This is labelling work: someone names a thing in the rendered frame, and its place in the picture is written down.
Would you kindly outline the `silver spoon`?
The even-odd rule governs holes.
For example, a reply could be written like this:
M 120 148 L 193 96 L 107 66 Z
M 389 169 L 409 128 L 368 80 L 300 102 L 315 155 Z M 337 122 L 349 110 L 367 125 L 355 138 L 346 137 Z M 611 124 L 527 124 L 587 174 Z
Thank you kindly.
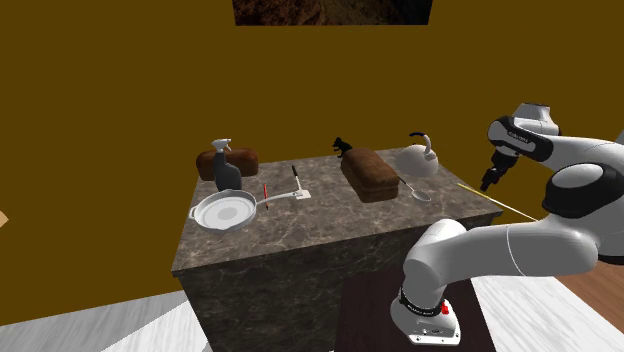
M 421 201 L 421 202 L 430 202 L 430 201 L 431 201 L 431 197 L 430 197 L 428 194 L 426 194 L 425 192 L 422 192 L 422 191 L 419 191 L 419 190 L 414 189 L 414 188 L 413 188 L 410 184 L 408 184 L 408 183 L 407 183 L 407 182 L 406 182 L 403 178 L 399 178 L 399 180 L 400 180 L 400 181 L 401 181 L 404 185 L 406 185 L 406 186 L 409 188 L 409 190 L 410 190 L 410 192 L 411 192 L 411 195 L 412 195 L 415 199 L 417 199 L 417 200 L 419 200 L 419 201 Z

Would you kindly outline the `grey spray bottle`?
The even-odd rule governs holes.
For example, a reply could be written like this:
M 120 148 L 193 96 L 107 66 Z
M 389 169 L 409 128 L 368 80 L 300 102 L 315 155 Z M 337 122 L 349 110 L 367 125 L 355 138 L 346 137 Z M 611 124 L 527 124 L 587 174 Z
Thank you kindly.
M 215 148 L 213 157 L 213 175 L 218 191 L 241 190 L 242 175 L 240 170 L 227 161 L 225 150 L 231 151 L 230 139 L 216 139 L 212 142 Z

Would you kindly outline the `brown bread loaf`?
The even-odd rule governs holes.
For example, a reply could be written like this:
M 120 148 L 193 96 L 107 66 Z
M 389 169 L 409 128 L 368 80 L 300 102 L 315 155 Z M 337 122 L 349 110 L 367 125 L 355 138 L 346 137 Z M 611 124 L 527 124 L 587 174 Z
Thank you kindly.
M 371 149 L 353 148 L 346 151 L 340 168 L 363 203 L 388 201 L 398 196 L 397 173 Z
M 203 181 L 214 181 L 213 159 L 215 150 L 204 151 L 196 158 L 196 167 L 199 177 Z M 226 161 L 236 166 L 242 177 L 255 176 L 258 173 L 259 158 L 255 150 L 251 148 L 234 148 L 225 150 Z

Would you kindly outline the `white frying pan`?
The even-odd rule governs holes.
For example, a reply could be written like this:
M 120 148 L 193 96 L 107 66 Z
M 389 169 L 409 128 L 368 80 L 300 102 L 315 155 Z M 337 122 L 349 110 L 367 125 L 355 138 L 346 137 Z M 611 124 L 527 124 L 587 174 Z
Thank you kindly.
M 256 215 L 257 207 L 284 198 L 309 199 L 308 190 L 296 190 L 259 201 L 249 192 L 224 190 L 212 194 L 190 208 L 188 218 L 210 234 L 224 235 L 244 228 Z

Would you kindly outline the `thin yellow stick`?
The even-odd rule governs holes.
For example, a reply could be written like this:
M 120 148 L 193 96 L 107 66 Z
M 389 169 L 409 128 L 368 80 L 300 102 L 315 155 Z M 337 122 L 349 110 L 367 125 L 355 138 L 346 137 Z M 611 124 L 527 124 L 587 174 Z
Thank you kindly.
M 471 192 L 473 194 L 476 194 L 476 195 L 478 195 L 478 196 L 480 196 L 480 197 L 482 197 L 482 198 L 484 198 L 484 199 L 486 199 L 486 200 L 488 200 L 488 201 L 490 201 L 490 202 L 492 202 L 492 203 L 494 203 L 494 204 L 496 204 L 496 205 L 498 205 L 500 207 L 503 207 L 503 208 L 505 208 L 507 210 L 510 210 L 510 211 L 512 211 L 512 212 L 514 212 L 514 213 L 516 213 L 518 215 L 521 215 L 521 216 L 523 216 L 523 217 L 525 217 L 525 218 L 527 218 L 527 219 L 529 219 L 531 221 L 538 221 L 538 219 L 536 219 L 536 218 L 534 218 L 534 217 L 532 217 L 532 216 L 530 216 L 530 215 L 528 215 L 528 214 L 526 214 L 526 213 L 524 213 L 524 212 L 522 212 L 522 211 L 520 211 L 518 209 L 515 209 L 515 208 L 513 208 L 513 207 L 511 207 L 511 206 L 509 206 L 509 205 L 507 205 L 507 204 L 505 204 L 505 203 L 503 203 L 501 201 L 498 201 L 498 200 L 496 200 L 496 199 L 494 199 L 494 198 L 492 198 L 492 197 L 490 197 L 490 196 L 488 196 L 488 195 L 486 195 L 486 194 L 484 194 L 484 193 L 482 193 L 480 191 L 477 191 L 477 190 L 475 190 L 475 189 L 473 189 L 473 188 L 471 188 L 471 187 L 469 187 L 467 185 L 464 185 L 464 184 L 461 184 L 461 183 L 457 183 L 456 185 L 461 187 L 462 189 L 467 190 L 467 191 L 469 191 L 469 192 Z

